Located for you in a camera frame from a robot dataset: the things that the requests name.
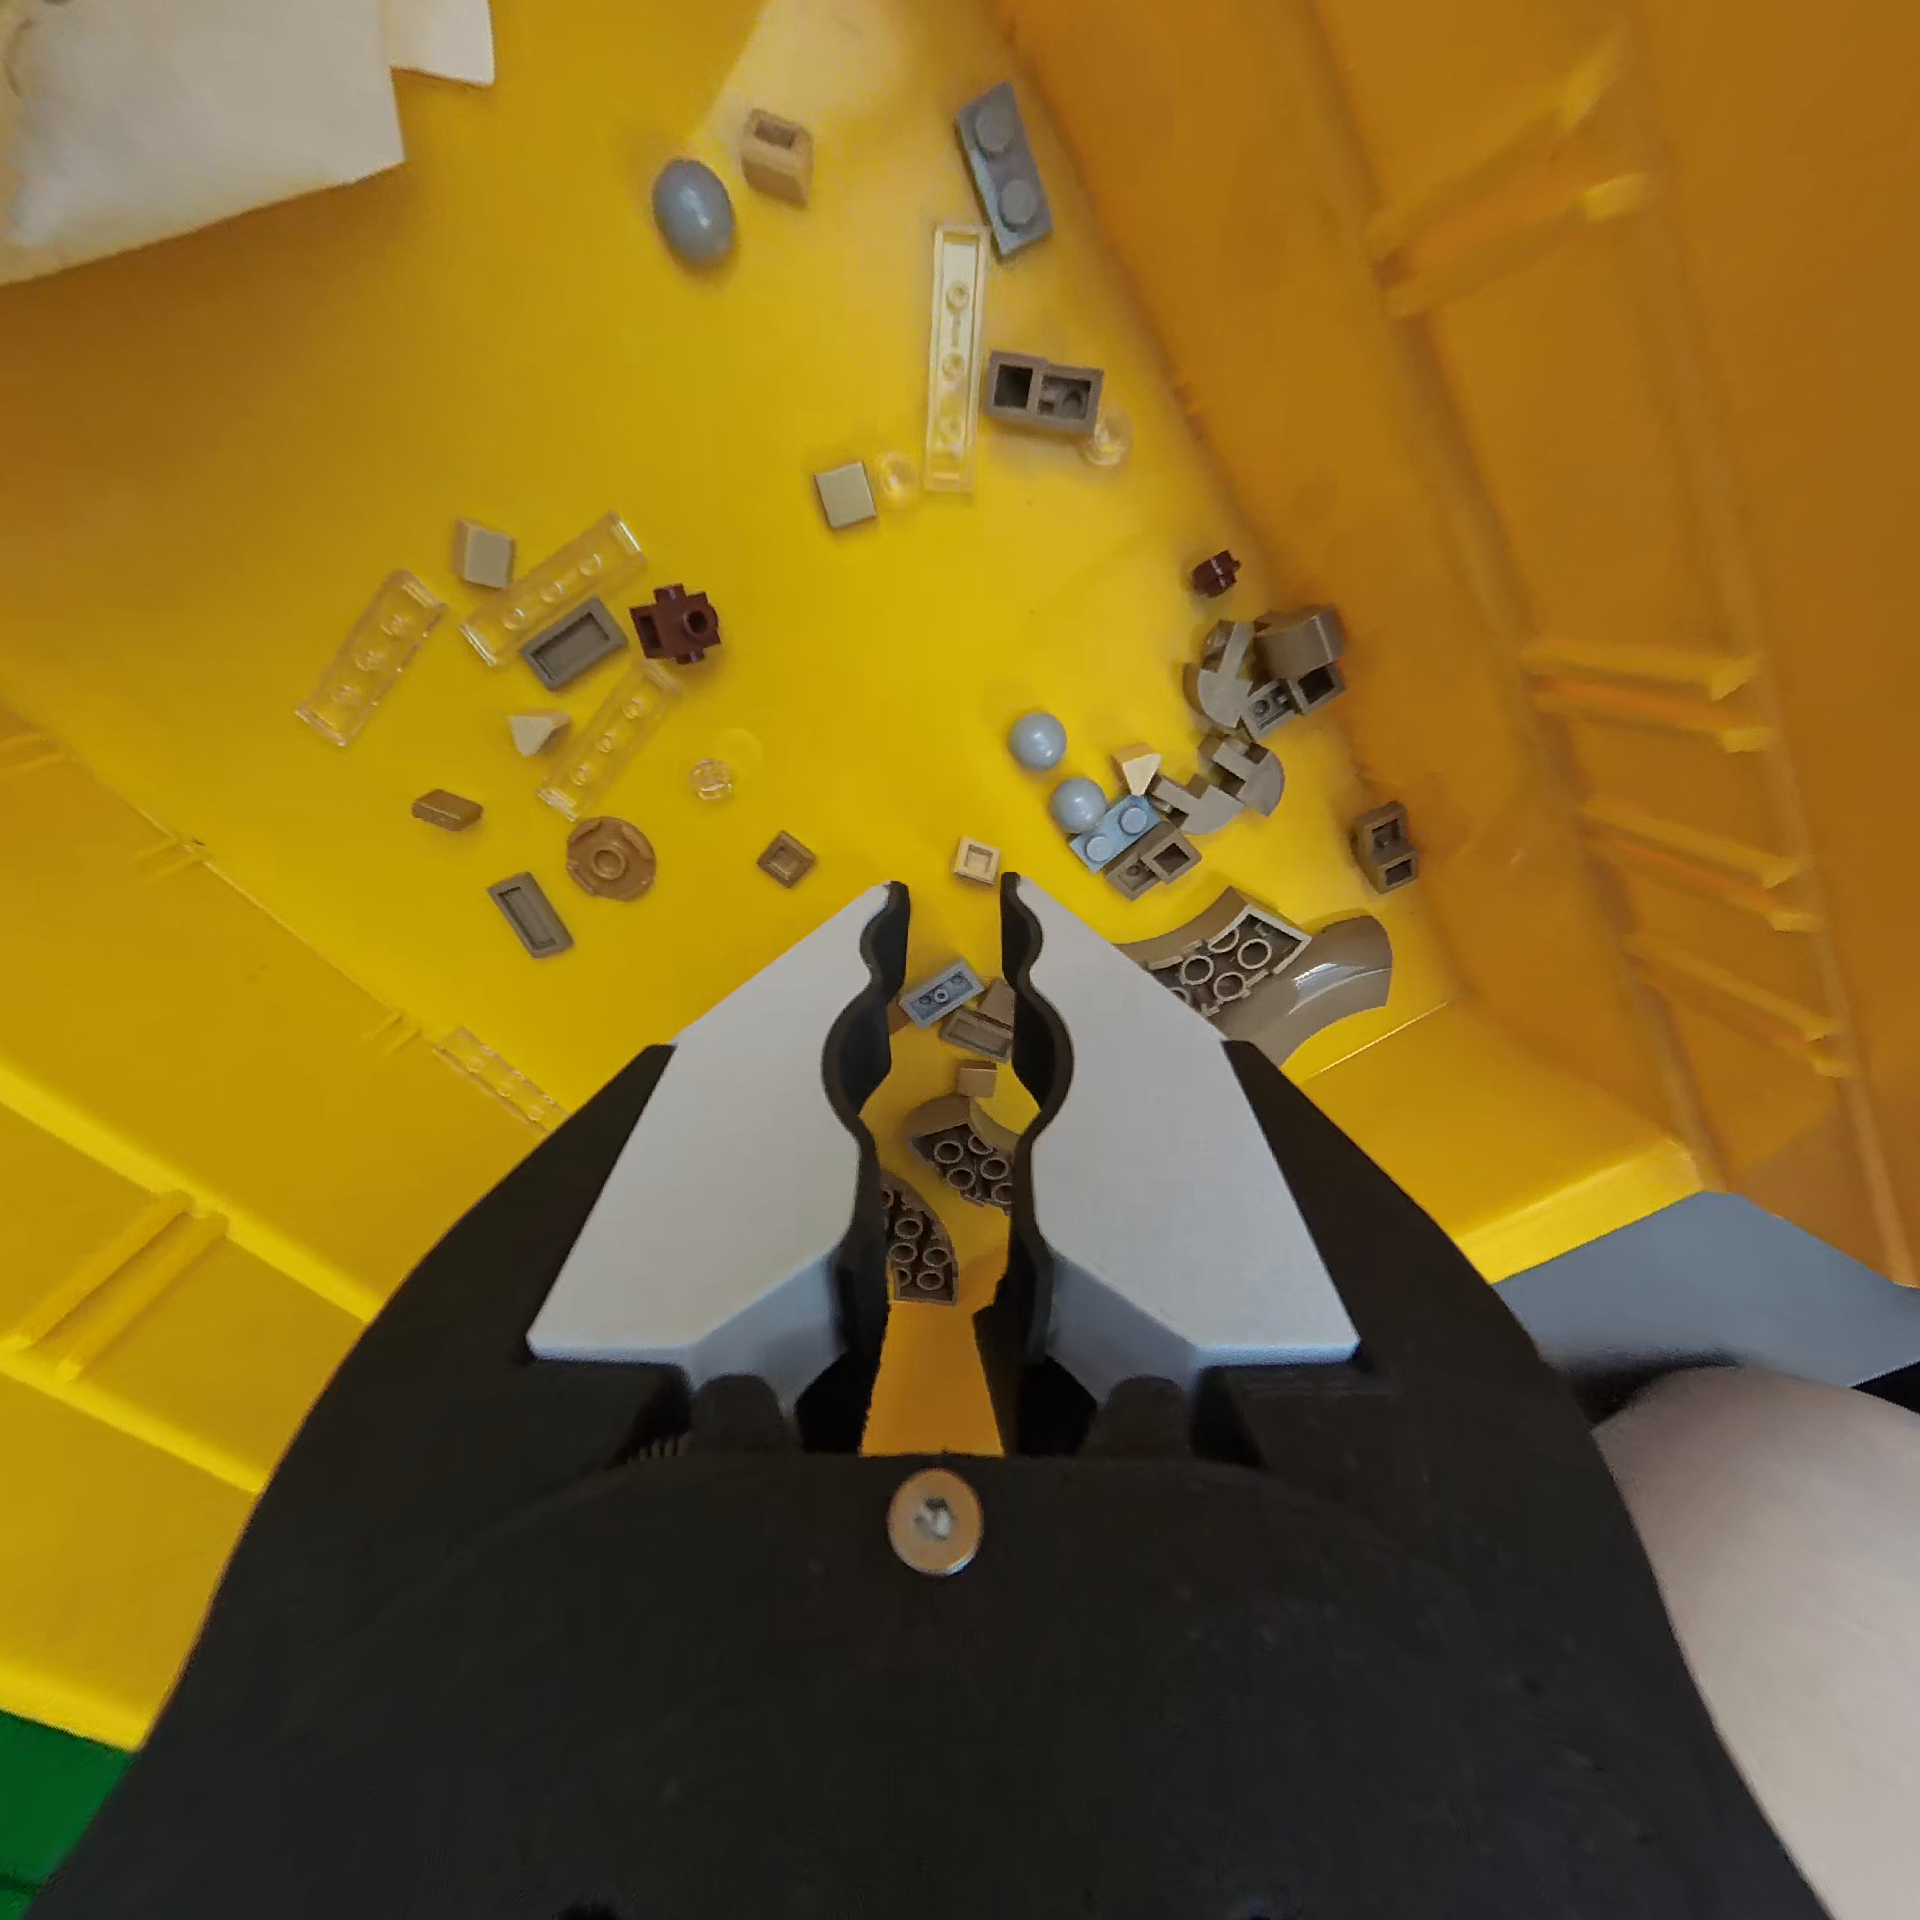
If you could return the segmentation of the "dark grey two-stud lego plate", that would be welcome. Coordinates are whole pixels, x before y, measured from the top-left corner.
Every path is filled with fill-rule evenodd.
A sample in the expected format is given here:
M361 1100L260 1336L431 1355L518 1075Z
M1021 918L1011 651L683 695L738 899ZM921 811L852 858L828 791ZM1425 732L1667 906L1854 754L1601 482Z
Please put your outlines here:
M950 124L999 261L1046 240L1049 192L1013 83L1001 80L986 90L963 106Z

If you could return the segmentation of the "clear long lego plate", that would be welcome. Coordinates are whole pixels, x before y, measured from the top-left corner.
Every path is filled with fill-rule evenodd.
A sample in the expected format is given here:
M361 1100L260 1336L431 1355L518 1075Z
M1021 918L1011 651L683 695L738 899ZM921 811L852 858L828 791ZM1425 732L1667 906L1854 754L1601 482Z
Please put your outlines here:
M553 1134L570 1110L492 1044L457 1027L434 1040L437 1055L486 1090L498 1104L542 1134Z
M518 579L484 592L465 614L459 635L486 664L503 664L587 599L623 586L642 564L633 528L607 511Z
M595 815L679 698L681 682L659 661L636 661L547 773L537 799L570 822Z
M972 493L978 387L986 366L986 295L991 235L975 224L935 224L930 235L927 390L921 484Z
M445 604L399 567L372 595L318 684L295 709L326 743L350 748L393 693Z

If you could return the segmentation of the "large tan curved lego slope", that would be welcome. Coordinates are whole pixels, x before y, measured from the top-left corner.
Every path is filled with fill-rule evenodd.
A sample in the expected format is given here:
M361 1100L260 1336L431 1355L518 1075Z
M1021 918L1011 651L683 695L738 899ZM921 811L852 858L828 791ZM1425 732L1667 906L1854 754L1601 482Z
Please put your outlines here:
M1284 974L1289 1002L1277 1064L1339 1020L1385 1007L1391 974L1395 950L1380 918L1358 915L1316 931Z

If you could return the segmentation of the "tan slope lego piece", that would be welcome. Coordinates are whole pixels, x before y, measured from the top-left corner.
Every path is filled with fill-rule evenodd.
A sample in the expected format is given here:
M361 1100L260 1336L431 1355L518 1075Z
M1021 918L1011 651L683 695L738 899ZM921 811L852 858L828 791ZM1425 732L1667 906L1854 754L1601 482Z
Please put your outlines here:
M780 203L804 208L811 195L811 132L778 112L749 108L737 143L746 183Z

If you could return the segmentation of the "gold round lego plate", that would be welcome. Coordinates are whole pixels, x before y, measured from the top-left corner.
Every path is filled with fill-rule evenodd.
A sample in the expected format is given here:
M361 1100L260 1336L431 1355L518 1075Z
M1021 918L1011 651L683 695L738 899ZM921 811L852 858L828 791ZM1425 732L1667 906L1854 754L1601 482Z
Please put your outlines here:
M587 895L631 902L655 882L655 851L633 822L614 815L579 821L566 831L566 876Z

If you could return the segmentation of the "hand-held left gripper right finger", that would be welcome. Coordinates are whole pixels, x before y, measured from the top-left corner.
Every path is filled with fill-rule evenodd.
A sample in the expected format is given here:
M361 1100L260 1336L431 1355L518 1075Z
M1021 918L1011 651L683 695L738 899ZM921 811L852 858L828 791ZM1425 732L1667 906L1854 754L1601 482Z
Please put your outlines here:
M1015 1075L1005 1267L975 1312L996 1403L1057 1364L1092 1402L1157 1375L1335 1364L1359 1335L1225 1043L1035 880L999 886Z

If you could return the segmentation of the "yellow plastic bin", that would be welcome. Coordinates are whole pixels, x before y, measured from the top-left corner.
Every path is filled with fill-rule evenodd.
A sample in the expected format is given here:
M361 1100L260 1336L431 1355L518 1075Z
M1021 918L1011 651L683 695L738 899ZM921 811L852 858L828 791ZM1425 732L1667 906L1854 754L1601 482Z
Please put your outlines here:
M492 86L397 80L399 168L5 287L5 1712L141 1741L354 1332L542 1136L437 1038L573 1110L881 880L911 970L987 970L961 834L1114 940L1225 884L1379 915L1389 1004L1295 1075L1491 1280L1700 1188L1916 1280L1916 5L493 34ZM978 399L994 349L1102 368L1133 455L978 414L972 493L836 534L819 468L921 471L930 235L990 230L953 117L1001 80L1051 235L991 245ZM804 208L746 183L749 108L811 132ZM717 272L655 229L675 156L731 195ZM518 579L607 511L631 650L486 664L453 520ZM298 707L397 568L445 612L335 748ZM660 586L723 645L659 661L595 813L655 851L622 902L537 788ZM1346 687L1260 740L1279 804L1119 899L1051 786L1114 804L1132 740L1193 778L1202 638L1315 605ZM437 786L482 822L412 819ZM1379 895L1389 799L1421 874Z

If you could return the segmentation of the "dark tan arch lego piece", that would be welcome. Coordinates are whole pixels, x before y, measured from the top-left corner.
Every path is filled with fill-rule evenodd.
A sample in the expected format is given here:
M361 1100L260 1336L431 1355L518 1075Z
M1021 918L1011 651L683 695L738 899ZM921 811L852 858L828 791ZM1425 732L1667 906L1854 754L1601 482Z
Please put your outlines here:
M1219 732L1260 738L1257 707L1263 662L1253 619L1219 619L1202 638L1197 659L1185 667L1189 707Z
M1238 732L1209 732L1197 773L1186 781L1157 775L1150 802L1180 831L1201 837L1235 824L1243 811L1270 815L1284 796L1284 766L1266 744Z

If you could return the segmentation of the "dark tan curved lego plate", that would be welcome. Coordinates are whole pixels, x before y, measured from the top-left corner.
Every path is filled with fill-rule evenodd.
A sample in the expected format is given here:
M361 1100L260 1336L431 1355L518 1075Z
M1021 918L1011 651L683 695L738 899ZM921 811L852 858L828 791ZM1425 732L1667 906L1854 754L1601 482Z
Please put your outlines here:
M1207 1020L1225 1040L1261 1043L1315 935L1228 884L1189 920L1117 950Z
M881 1173L885 1275L894 1304L958 1304L958 1258L927 1200L891 1170Z
M958 1197L1013 1212L1019 1132L986 1112L965 1093L938 1094L911 1108L900 1134L910 1151Z

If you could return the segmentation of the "grey oval dome lego piece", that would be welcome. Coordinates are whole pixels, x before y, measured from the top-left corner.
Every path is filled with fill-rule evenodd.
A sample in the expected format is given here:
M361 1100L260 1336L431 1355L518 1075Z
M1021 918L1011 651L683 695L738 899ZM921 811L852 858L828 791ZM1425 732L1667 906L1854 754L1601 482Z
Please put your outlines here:
M707 162L675 156L652 181L652 212L668 251L693 272L717 272L737 250L731 195Z

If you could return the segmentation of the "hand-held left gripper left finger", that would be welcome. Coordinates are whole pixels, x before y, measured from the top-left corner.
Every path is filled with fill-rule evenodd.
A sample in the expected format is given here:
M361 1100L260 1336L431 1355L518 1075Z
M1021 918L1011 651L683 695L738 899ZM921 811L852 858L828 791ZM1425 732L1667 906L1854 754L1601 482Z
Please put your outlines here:
M861 1112L886 1078L910 893L855 895L681 1028L527 1344L769 1382L796 1411L845 1362L873 1380L891 1292Z

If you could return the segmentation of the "dark red studded lego brick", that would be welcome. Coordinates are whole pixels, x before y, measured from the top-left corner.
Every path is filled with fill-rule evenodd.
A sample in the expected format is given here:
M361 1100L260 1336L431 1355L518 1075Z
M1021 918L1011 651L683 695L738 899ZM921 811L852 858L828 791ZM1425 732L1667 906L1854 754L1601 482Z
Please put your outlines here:
M629 612L639 654L650 661L700 664L723 645L723 621L714 600L681 583L653 588L653 596Z

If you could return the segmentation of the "green plastic bin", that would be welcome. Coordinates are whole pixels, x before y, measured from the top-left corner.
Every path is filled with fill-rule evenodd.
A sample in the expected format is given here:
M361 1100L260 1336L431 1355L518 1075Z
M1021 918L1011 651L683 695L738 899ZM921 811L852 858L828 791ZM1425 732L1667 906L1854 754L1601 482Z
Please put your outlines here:
M3 1907L19 1915L73 1855L133 1754L3 1712Z

